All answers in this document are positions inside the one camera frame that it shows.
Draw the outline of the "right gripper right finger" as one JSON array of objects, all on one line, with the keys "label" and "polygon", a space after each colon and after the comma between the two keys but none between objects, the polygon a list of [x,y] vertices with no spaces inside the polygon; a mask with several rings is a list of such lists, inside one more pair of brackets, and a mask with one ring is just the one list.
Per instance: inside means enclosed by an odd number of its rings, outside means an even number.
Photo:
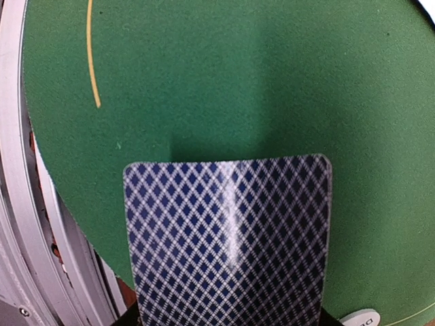
[{"label": "right gripper right finger", "polygon": [[324,308],[321,309],[319,326],[344,326],[338,319],[334,318]]}]

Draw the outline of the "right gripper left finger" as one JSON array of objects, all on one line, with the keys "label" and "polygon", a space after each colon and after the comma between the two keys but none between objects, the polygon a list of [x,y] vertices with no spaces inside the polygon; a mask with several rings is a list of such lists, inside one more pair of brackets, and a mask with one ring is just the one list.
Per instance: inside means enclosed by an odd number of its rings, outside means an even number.
[{"label": "right gripper left finger", "polygon": [[133,304],[117,321],[114,326],[141,326],[138,304]]}]

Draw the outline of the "blue playing card deck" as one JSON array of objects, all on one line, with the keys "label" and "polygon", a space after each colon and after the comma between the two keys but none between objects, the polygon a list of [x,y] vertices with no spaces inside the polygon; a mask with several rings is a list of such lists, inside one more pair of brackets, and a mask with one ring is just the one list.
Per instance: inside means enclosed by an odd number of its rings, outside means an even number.
[{"label": "blue playing card deck", "polygon": [[332,166],[322,155],[135,162],[123,172],[144,325],[317,325]]}]

